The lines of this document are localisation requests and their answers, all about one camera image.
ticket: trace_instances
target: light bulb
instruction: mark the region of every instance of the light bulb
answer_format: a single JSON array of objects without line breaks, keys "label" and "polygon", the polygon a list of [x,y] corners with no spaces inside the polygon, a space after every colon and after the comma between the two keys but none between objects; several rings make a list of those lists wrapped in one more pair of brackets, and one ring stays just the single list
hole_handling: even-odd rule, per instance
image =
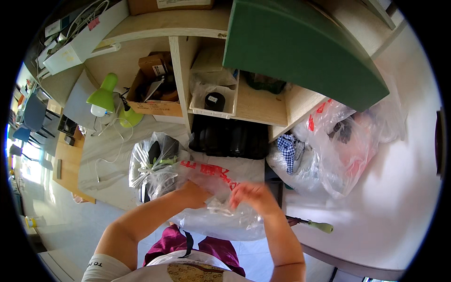
[{"label": "light bulb", "polygon": [[95,116],[103,117],[106,113],[106,109],[92,104],[91,105],[91,113]]}]

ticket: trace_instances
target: black strap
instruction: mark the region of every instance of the black strap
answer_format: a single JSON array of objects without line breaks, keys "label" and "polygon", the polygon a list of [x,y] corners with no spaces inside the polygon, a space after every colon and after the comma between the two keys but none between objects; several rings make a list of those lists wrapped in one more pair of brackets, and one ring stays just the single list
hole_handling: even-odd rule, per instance
[{"label": "black strap", "polygon": [[194,246],[194,240],[193,237],[191,236],[191,234],[187,231],[184,231],[185,235],[186,235],[186,253],[183,257],[179,257],[179,259],[184,259],[187,256],[189,256],[191,254],[191,250],[193,249]]}]

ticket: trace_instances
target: lamp shade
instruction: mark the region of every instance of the lamp shade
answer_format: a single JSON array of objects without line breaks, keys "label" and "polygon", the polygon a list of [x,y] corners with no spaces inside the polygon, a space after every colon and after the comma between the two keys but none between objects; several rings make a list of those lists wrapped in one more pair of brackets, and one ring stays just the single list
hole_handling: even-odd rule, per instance
[{"label": "lamp shade", "polygon": [[117,75],[114,73],[107,74],[100,88],[89,96],[86,103],[104,108],[109,112],[114,112],[113,90],[116,83]]}]

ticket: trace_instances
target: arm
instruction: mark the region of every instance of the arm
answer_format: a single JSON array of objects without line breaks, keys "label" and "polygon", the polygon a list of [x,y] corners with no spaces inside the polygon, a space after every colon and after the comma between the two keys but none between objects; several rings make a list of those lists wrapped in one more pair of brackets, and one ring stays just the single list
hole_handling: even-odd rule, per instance
[{"label": "arm", "polygon": [[263,217],[269,251],[274,261],[271,281],[305,281],[302,247],[268,187],[260,183],[241,183],[232,191],[230,206],[248,203]]},{"label": "arm", "polygon": [[142,204],[112,222],[94,253],[109,255],[135,270],[139,241],[185,208],[204,207],[209,197],[211,194],[187,181],[180,189]]}]

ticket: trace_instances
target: white floor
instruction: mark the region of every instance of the white floor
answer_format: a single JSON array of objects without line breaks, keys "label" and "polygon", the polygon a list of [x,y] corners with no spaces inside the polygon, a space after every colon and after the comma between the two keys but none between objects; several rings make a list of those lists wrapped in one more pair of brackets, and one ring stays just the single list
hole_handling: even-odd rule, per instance
[{"label": "white floor", "polygon": [[[57,250],[76,265],[76,271],[82,276],[104,229],[124,210],[97,201],[97,204],[80,203],[72,200],[71,193],[51,180],[47,171],[42,178],[43,184],[25,180],[22,189],[25,214],[42,216],[45,224],[37,231],[48,250]],[[137,265],[142,266],[144,255],[161,238],[166,226],[142,240],[138,245]],[[194,248],[205,236],[193,234]],[[252,242],[232,242],[238,254],[239,263],[246,272],[246,278],[256,282],[267,282],[271,278],[274,264],[269,253],[267,240]],[[307,281],[327,282],[333,266],[305,254],[307,262]]]}]

